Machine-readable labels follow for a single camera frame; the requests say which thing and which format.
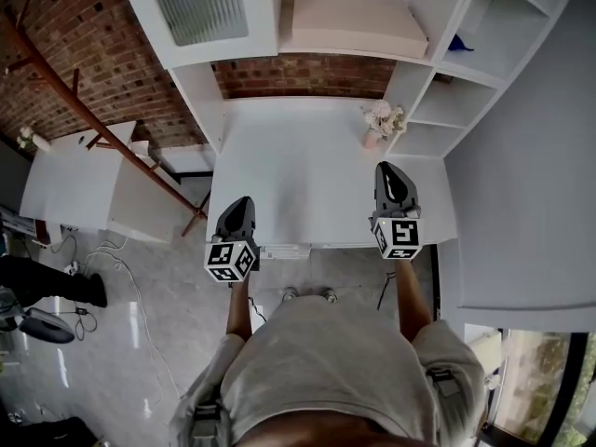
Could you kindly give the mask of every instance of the leg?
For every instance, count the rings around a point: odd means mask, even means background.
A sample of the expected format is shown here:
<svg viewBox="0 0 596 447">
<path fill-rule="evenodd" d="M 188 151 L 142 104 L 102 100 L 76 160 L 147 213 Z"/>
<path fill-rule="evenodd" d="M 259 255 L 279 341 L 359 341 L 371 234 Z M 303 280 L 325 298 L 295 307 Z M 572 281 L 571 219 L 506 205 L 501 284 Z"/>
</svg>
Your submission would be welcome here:
<svg viewBox="0 0 596 447">
<path fill-rule="evenodd" d="M 29 258 L 0 258 L 0 283 L 13 290 L 24 306 L 33 305 L 45 296 L 61 296 L 97 306 L 107 305 L 99 276 L 91 279 L 71 277 Z"/>
</svg>

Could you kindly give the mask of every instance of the cable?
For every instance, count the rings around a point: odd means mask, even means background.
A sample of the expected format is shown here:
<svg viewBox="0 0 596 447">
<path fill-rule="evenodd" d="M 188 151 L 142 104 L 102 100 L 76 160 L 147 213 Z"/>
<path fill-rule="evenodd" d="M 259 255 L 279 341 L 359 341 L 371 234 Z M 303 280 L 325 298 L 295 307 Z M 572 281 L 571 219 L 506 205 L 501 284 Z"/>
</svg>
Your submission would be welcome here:
<svg viewBox="0 0 596 447">
<path fill-rule="evenodd" d="M 75 261 L 76 258 L 76 251 L 78 250 L 78 245 L 76 244 L 76 238 L 75 236 L 69 235 L 67 238 L 65 238 L 62 243 L 60 244 L 60 246 L 54 250 L 51 247 L 49 248 L 50 250 L 52 250 L 52 253 L 58 253 L 60 250 L 62 250 L 62 247 L 64 246 L 64 244 L 66 243 L 66 241 L 71 238 L 73 240 L 74 244 L 74 251 L 73 251 L 73 258 L 71 259 L 71 264 L 73 264 L 73 262 Z"/>
<path fill-rule="evenodd" d="M 83 341 L 85 339 L 86 332 L 97 331 L 97 318 L 95 318 L 95 315 L 93 315 L 93 313 L 89 313 L 85 308 L 79 308 L 76 302 L 74 302 L 74 311 L 59 311 L 58 313 L 55 313 L 55 315 L 78 315 L 78 320 L 74 325 L 74 334 L 76 335 L 76 339 L 79 341 Z M 85 316 L 89 316 L 93 319 L 95 323 L 93 328 L 88 328 L 85 326 L 85 323 L 83 323 L 83 317 Z"/>
<path fill-rule="evenodd" d="M 259 315 L 263 319 L 263 321 L 266 323 L 267 322 L 267 319 L 259 312 L 259 308 L 257 308 L 257 305 L 254 303 L 254 300 L 252 299 L 252 296 L 249 296 L 249 300 L 251 301 L 251 305 L 252 305 L 252 308 L 254 309 L 254 312 L 257 315 Z"/>
<path fill-rule="evenodd" d="M 144 305 L 142 304 L 142 297 L 141 297 L 141 290 L 139 289 L 139 286 L 137 285 L 137 282 L 134 279 L 134 276 L 132 275 L 132 272 L 130 271 L 129 266 L 124 263 L 121 259 L 115 257 L 112 253 L 109 253 L 107 251 L 99 251 L 99 249 L 114 249 L 114 250 L 122 250 L 124 248 L 124 246 L 126 245 L 128 239 L 124 242 L 124 244 L 122 245 L 122 247 L 117 247 L 115 245 L 115 243 L 110 242 L 109 240 L 105 240 L 104 242 L 102 242 L 95 251 L 93 251 L 92 253 L 90 253 L 86 258 L 85 258 L 85 267 L 88 267 L 88 259 L 91 256 L 94 255 L 106 255 L 109 256 L 110 258 L 112 258 L 115 261 L 115 265 L 114 265 L 114 269 L 116 271 L 119 271 L 120 268 L 124 267 L 127 270 L 127 273 L 129 274 L 130 277 L 130 281 L 132 282 L 132 285 L 134 286 L 136 292 L 137 292 L 137 299 L 139 301 L 139 306 L 141 307 L 141 314 L 142 314 L 142 320 L 143 320 L 143 324 L 144 324 L 144 328 L 145 328 L 145 335 L 147 336 L 147 341 L 149 341 L 149 344 L 151 345 L 151 347 L 157 352 L 157 354 L 159 355 L 159 357 L 161 357 L 161 359 L 164 361 L 164 364 L 166 365 L 166 368 L 168 370 L 168 374 L 169 374 L 169 379 L 172 383 L 172 385 L 174 386 L 174 390 L 176 391 L 176 396 L 178 399 L 181 398 L 181 394 L 180 391 L 178 390 L 178 387 L 176 386 L 176 383 L 174 381 L 174 376 L 171 372 L 171 368 L 169 367 L 168 362 L 166 361 L 166 358 L 164 357 L 164 355 L 161 353 L 161 351 L 157 348 L 157 346 L 155 345 L 155 343 L 153 342 L 153 339 L 151 338 L 151 333 L 149 332 L 149 325 L 147 323 L 147 313 L 145 312 L 145 308 Z M 105 242 L 109 242 L 112 245 L 114 245 L 113 247 L 104 247 L 102 246 L 103 243 Z M 149 349 L 149 355 L 151 358 L 151 364 L 154 367 L 154 375 L 156 377 L 157 383 L 159 384 L 159 400 L 157 400 L 157 402 L 155 402 L 152 406 L 152 409 L 154 409 L 157 404 L 159 404 L 159 402 L 161 402 L 161 400 L 163 400 L 163 386 L 161 384 L 161 380 L 159 379 L 159 376 L 157 375 L 157 368 L 156 368 L 156 364 L 155 364 L 155 360 L 154 360 L 154 356 L 153 356 L 153 350 L 150 348 Z"/>
<path fill-rule="evenodd" d="M 22 244 L 23 248 L 27 252 L 27 255 L 29 255 L 29 258 L 33 259 L 33 257 L 31 256 L 31 252 L 29 251 L 29 247 L 27 247 L 25 237 L 15 237 L 15 239 L 17 239 Z"/>
<path fill-rule="evenodd" d="M 111 240 L 104 240 L 102 243 L 100 243 L 100 244 L 99 244 L 99 245 L 98 245 L 98 246 L 95 248 L 95 250 L 94 250 L 92 253 L 90 253 L 89 255 L 87 255 L 87 257 L 85 257 L 85 262 L 84 262 L 83 264 L 81 264 L 81 270 L 82 270 L 82 273 L 83 273 L 83 275 L 85 275 L 85 276 L 88 276 L 88 274 L 89 274 L 89 272 L 88 272 L 88 263 L 87 263 L 87 260 L 89 259 L 89 257 L 91 257 L 92 255 L 95 255 L 95 254 L 97 254 L 97 253 L 108 253 L 108 252 L 105 252 L 105 251 L 99 251 L 100 249 L 107 249 L 107 250 L 116 250 L 116 251 L 121 251 L 122 249 L 124 249 L 124 247 L 126 246 L 126 244 L 127 244 L 127 242 L 128 242 L 128 241 L 129 241 L 129 238 L 128 238 L 128 237 L 126 237 L 126 238 L 124 239 L 124 243 L 123 243 L 123 244 L 122 244 L 120 247 L 118 247 L 118 246 L 117 246 L 117 245 L 116 245 L 116 244 L 115 244 L 113 241 L 111 241 Z M 104 243 L 109 243 L 109 244 L 111 244 L 111 245 L 112 245 L 112 247 L 104 247 L 104 246 L 103 246 L 103 244 L 104 244 Z"/>
<path fill-rule="evenodd" d="M 383 291 L 381 291 L 381 296 L 379 297 L 379 303 L 376 304 L 376 310 L 379 311 L 381 309 L 381 302 L 383 301 L 383 297 L 385 296 L 385 290 L 387 289 L 387 285 L 389 284 L 389 280 L 395 278 L 395 272 L 387 273 L 387 278 L 385 278 L 385 286 L 383 287 Z"/>
</svg>

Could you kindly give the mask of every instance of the electrical outlet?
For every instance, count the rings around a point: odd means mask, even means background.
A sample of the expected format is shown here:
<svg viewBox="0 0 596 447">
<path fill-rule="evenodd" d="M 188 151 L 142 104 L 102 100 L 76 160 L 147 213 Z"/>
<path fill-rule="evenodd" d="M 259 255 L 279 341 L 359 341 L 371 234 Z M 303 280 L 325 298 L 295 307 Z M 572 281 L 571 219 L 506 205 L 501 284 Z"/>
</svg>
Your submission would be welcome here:
<svg viewBox="0 0 596 447">
<path fill-rule="evenodd" d="M 71 264 L 69 264 L 68 266 L 66 266 L 64 268 L 64 273 L 66 275 L 72 276 L 75 273 L 78 273 L 78 268 L 79 268 L 78 262 L 77 261 L 74 261 L 74 262 L 72 262 Z"/>
</svg>

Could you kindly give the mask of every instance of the blue object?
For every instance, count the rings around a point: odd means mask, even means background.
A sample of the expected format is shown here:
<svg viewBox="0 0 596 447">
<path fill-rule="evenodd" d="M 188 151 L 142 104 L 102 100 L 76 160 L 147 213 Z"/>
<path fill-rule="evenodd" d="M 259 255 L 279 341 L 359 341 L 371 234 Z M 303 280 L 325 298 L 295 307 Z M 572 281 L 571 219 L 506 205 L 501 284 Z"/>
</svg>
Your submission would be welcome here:
<svg viewBox="0 0 596 447">
<path fill-rule="evenodd" d="M 456 34 L 449 44 L 449 51 L 474 51 L 474 49 L 466 47 L 462 39 Z"/>
</svg>

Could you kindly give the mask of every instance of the red brick wall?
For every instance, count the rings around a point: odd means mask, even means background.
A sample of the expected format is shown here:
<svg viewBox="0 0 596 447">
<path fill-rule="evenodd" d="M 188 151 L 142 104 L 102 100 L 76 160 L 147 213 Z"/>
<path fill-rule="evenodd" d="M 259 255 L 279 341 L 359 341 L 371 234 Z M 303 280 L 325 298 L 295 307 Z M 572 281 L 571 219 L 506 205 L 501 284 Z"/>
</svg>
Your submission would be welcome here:
<svg viewBox="0 0 596 447">
<path fill-rule="evenodd" d="M 17 13 L 25 0 L 1 1 Z M 32 0 L 24 27 L 62 80 L 70 85 L 80 69 L 79 96 L 105 124 L 140 120 L 137 139 L 156 146 L 204 141 L 128 0 Z M 20 56 L 1 31 L 2 69 Z M 15 140 L 23 125 L 48 139 L 88 129 L 51 88 L 27 83 L 32 77 L 27 66 L 0 79 L 0 131 Z"/>
<path fill-rule="evenodd" d="M 380 99 L 395 62 L 303 53 L 219 61 L 212 67 L 225 98 L 347 96 Z"/>
</svg>

